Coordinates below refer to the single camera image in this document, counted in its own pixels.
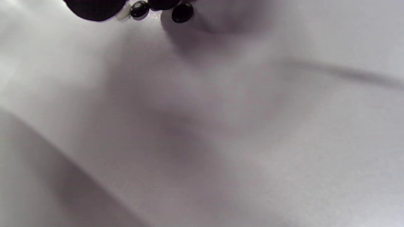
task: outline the white fabric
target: white fabric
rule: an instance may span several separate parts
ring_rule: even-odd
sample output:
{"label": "white fabric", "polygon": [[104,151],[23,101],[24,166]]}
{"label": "white fabric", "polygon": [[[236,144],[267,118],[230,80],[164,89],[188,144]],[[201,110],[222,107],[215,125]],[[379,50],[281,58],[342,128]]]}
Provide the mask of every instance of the white fabric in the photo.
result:
{"label": "white fabric", "polygon": [[0,2],[0,226],[404,225],[404,5],[202,1]]}

